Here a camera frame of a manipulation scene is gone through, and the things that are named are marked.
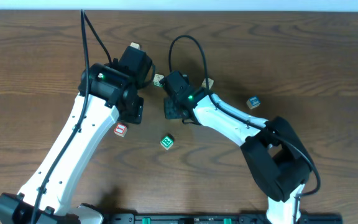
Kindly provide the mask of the red letter I block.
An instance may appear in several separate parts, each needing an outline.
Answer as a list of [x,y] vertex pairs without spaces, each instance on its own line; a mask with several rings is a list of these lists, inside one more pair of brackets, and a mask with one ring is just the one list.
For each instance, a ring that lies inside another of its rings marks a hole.
[[114,128],[114,133],[120,137],[124,137],[127,133],[127,126],[121,123],[117,123],[116,127]]

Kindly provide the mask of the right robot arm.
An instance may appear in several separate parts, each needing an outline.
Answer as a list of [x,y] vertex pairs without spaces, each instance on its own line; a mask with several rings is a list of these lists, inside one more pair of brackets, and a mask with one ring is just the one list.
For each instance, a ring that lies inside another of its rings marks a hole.
[[195,89],[187,77],[174,71],[160,81],[168,98],[168,119],[180,117],[211,128],[237,144],[250,173],[268,197],[270,223],[297,223],[300,199],[310,173],[315,170],[300,139],[281,117],[268,121],[246,114],[203,87]]

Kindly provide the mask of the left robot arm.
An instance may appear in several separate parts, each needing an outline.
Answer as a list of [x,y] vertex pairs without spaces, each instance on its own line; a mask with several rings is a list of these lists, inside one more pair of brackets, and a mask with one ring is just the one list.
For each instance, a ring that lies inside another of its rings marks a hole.
[[114,124],[139,124],[152,63],[96,63],[81,77],[78,95],[45,159],[17,194],[0,196],[1,223],[102,223],[91,205],[71,206],[76,186],[98,144]]

